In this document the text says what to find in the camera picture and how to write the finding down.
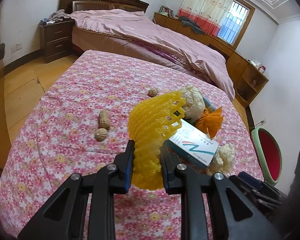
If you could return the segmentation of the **yellow foam fruit net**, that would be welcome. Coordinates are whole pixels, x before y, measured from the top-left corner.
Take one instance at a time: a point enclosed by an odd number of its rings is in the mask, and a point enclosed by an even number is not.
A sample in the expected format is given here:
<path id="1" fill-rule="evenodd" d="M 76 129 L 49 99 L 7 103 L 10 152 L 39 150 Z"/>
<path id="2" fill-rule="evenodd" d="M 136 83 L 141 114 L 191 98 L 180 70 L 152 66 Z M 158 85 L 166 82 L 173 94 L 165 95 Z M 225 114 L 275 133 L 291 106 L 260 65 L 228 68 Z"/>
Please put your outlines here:
<path id="1" fill-rule="evenodd" d="M 128 119 L 129 138 L 135 142 L 134 186 L 154 191 L 162 189 L 160 148 L 182 126 L 186 100 L 179 90 L 157 95 L 138 103 Z"/>

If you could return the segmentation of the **crumpled white tissue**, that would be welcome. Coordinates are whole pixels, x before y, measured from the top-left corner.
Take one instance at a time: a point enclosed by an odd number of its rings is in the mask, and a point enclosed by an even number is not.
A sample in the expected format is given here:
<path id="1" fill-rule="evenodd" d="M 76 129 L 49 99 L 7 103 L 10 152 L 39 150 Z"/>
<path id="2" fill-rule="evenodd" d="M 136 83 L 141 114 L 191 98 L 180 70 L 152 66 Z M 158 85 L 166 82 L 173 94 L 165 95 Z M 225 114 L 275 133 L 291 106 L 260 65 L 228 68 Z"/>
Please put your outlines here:
<path id="1" fill-rule="evenodd" d="M 218 146 L 215 156 L 210 165 L 206 169 L 208 175 L 213 175 L 216 172 L 223 174 L 229 173 L 235 161 L 235 147 L 233 144 L 225 144 Z"/>
<path id="2" fill-rule="evenodd" d="M 187 86 L 180 90 L 183 94 L 183 98 L 186 100 L 182 106 L 185 111 L 185 119 L 198 120 L 201 118 L 204 110 L 205 103 L 203 95 L 197 87 Z"/>

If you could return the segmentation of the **white teal medicine box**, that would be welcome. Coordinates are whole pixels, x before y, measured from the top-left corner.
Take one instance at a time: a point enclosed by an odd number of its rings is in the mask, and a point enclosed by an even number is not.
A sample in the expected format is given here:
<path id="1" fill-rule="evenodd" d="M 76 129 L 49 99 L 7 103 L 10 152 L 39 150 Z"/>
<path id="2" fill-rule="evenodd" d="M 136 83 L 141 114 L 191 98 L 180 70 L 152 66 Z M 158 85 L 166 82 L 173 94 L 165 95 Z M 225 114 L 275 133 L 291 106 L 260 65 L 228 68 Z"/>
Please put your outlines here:
<path id="1" fill-rule="evenodd" d="M 179 156 L 204 170 L 210 165 L 219 144 L 181 119 L 181 128 L 166 141 L 166 145 Z"/>

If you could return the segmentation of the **lower left walnut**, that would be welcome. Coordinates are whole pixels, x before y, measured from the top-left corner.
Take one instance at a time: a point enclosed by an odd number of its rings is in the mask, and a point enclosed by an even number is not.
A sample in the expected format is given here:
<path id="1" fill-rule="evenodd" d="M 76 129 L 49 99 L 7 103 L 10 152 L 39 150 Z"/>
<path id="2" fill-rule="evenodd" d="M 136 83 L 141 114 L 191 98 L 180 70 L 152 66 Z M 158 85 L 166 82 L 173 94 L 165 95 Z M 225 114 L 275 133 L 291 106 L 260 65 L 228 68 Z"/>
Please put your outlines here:
<path id="1" fill-rule="evenodd" d="M 104 141 L 108 135 L 108 130 L 106 128 L 99 128 L 94 134 L 94 138 L 97 141 Z"/>

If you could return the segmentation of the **red green round chair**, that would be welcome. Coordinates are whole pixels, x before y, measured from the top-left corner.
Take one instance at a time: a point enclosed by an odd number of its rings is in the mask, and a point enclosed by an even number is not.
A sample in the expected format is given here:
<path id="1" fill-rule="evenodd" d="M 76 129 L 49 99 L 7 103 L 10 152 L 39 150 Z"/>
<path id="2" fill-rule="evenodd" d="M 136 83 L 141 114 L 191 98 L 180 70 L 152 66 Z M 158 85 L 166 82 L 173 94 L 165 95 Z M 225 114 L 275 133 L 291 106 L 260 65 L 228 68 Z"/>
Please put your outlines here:
<path id="1" fill-rule="evenodd" d="M 261 167 L 264 181 L 275 186 L 282 172 L 282 155 L 275 138 L 265 128 L 258 127 L 250 133 Z"/>

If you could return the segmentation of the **pink floral bedsheet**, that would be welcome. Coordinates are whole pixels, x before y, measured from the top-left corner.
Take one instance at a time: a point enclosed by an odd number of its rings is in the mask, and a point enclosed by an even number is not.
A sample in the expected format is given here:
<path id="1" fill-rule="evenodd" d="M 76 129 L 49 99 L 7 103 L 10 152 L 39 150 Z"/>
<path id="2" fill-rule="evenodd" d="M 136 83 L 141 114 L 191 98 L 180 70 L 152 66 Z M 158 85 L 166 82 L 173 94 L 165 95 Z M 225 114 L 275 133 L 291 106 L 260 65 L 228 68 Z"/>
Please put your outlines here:
<path id="1" fill-rule="evenodd" d="M 17 236 L 72 173 L 92 174 L 112 163 L 126 149 L 131 109 L 150 88 L 168 93 L 187 86 L 223 109 L 216 140 L 235 147 L 230 174 L 244 171 L 262 179 L 246 127 L 224 91 L 158 64 L 89 50 L 40 98 L 12 145 L 0 178 L 5 231 Z M 104 141 L 97 141 L 101 110 L 108 112 L 110 129 Z"/>

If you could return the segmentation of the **orange crumpled wrapper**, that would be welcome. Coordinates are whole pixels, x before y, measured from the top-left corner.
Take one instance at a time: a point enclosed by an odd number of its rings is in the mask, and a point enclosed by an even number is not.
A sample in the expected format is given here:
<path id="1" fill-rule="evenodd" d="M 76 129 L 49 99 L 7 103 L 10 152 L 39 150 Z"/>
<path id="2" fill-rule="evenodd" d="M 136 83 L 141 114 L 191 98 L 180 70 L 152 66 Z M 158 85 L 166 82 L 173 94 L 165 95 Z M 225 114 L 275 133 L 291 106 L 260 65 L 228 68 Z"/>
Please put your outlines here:
<path id="1" fill-rule="evenodd" d="M 196 121 L 195 127 L 213 139 L 223 123 L 222 107 L 211 112 L 204 109 L 202 116 Z"/>

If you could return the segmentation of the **upper left walnut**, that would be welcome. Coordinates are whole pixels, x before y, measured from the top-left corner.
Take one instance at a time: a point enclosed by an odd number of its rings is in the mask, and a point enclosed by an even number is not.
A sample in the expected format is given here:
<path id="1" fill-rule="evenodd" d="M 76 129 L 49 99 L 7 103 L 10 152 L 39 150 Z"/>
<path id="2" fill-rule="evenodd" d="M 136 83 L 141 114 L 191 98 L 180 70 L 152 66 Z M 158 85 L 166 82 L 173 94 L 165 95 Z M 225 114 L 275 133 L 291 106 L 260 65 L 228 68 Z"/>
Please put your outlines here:
<path id="1" fill-rule="evenodd" d="M 98 117 L 99 128 L 110 129 L 110 119 L 106 110 L 101 110 Z"/>

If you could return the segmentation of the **crumpled white tissue top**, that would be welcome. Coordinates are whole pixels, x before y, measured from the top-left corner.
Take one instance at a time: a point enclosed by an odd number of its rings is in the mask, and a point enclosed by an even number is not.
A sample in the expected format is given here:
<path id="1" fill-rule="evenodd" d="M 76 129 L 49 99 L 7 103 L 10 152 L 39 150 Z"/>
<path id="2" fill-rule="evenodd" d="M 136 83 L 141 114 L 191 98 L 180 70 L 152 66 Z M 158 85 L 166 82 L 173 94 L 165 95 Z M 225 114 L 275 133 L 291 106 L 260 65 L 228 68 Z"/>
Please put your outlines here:
<path id="1" fill-rule="evenodd" d="M 203 95 L 197 87 L 187 86 L 180 90 L 183 94 L 183 98 L 186 100 L 182 106 L 185 111 L 185 119 L 198 120 L 201 118 L 204 110 L 205 103 Z"/>

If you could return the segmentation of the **long wooden cabinet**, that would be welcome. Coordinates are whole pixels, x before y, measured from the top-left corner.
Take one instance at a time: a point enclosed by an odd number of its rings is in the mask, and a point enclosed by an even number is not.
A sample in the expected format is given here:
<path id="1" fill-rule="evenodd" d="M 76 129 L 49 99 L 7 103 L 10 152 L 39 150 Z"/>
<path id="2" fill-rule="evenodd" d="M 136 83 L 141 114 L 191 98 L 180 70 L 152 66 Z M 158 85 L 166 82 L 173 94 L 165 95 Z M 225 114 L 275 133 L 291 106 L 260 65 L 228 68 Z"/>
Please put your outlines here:
<path id="1" fill-rule="evenodd" d="M 183 34 L 221 53 L 226 59 L 226 69 L 234 83 L 236 99 L 243 107 L 248 107 L 268 82 L 264 74 L 225 42 L 206 34 L 196 34 L 190 27 L 183 26 L 179 20 L 157 12 L 153 20 L 162 27 Z"/>

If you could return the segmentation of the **window with bars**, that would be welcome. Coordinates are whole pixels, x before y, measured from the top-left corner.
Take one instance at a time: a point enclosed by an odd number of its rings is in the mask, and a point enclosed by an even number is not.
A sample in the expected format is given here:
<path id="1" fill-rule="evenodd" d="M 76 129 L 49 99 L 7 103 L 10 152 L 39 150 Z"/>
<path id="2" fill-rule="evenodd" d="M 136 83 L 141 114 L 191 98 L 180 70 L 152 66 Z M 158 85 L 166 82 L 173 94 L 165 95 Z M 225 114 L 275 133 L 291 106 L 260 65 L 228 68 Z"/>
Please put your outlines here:
<path id="1" fill-rule="evenodd" d="M 234 0 L 229 12 L 226 14 L 217 37 L 233 46 L 245 23 L 249 11 L 250 9 L 248 7 L 245 7 L 242 3 Z"/>

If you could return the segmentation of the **pink quilt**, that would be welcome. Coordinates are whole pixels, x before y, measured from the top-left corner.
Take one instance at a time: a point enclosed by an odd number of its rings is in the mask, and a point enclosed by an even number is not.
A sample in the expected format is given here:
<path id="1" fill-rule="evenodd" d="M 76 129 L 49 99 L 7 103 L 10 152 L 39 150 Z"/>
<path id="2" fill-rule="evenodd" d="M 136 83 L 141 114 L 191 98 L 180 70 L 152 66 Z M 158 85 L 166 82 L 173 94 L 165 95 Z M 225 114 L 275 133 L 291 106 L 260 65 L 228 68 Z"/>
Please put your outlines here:
<path id="1" fill-rule="evenodd" d="M 121 9 L 73 12 L 72 42 L 83 51 L 98 50 L 142 59 L 192 75 L 235 97 L 225 58 L 216 50 L 161 27 L 145 13 Z"/>

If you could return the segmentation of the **clothes on nightstand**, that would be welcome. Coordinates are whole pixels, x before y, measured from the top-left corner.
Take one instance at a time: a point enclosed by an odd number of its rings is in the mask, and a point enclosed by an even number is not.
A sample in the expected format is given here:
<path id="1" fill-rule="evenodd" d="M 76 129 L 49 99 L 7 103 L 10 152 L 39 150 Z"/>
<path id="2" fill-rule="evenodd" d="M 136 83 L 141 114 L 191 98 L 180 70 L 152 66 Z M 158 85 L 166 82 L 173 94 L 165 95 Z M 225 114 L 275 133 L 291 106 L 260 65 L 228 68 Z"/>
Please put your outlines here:
<path id="1" fill-rule="evenodd" d="M 40 21 L 39 25 L 53 24 L 71 19 L 70 15 L 65 12 L 64 9 L 60 9 L 52 13 L 48 18 L 44 18 Z"/>

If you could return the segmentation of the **floral red-trim curtain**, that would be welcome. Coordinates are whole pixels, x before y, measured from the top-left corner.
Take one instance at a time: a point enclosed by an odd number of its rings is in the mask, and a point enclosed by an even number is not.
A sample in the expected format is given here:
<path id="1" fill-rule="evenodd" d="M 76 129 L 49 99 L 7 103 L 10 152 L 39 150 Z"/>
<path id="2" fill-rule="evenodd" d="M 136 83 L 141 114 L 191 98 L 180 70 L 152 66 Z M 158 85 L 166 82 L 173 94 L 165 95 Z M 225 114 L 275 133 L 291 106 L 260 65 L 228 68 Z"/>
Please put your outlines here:
<path id="1" fill-rule="evenodd" d="M 206 34 L 216 37 L 234 0 L 183 0 L 178 15 L 195 22 Z"/>

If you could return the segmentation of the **dark wooden headboard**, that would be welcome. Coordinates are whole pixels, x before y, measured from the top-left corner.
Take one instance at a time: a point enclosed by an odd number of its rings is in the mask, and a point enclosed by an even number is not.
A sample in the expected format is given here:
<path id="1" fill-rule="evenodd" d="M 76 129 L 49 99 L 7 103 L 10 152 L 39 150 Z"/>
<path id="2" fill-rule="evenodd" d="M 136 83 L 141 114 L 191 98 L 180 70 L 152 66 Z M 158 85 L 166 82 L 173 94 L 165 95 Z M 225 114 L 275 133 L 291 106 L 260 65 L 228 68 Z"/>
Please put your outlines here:
<path id="1" fill-rule="evenodd" d="M 81 10 L 121 9 L 128 12 L 146 12 L 149 4 L 141 0 L 59 0 L 58 9 L 67 14 Z"/>

